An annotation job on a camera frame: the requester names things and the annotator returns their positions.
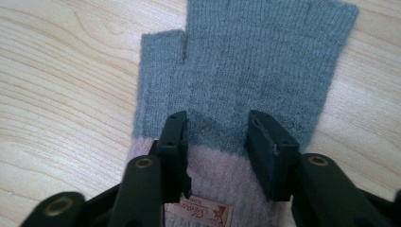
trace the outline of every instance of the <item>knitted glove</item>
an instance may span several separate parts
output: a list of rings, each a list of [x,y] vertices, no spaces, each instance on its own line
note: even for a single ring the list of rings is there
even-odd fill
[[[304,150],[356,16],[332,0],[191,2],[186,34],[143,37],[130,157],[186,110],[194,194],[231,204],[232,226],[279,225],[282,205],[266,202],[243,149],[248,112],[273,115]]]

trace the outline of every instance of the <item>light wood surface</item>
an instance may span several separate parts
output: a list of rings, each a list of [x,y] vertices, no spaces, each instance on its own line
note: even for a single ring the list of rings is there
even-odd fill
[[[357,24],[308,151],[392,200],[401,188],[401,2],[350,0]],[[184,28],[186,1],[0,1],[0,226],[61,191],[121,178],[142,33]]]

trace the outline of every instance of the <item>glove label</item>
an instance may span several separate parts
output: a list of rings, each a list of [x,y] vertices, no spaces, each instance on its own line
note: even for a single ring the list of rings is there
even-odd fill
[[[191,196],[189,200],[181,198],[180,203],[166,203],[165,210],[212,227],[230,226],[233,213],[232,206],[197,196]]]

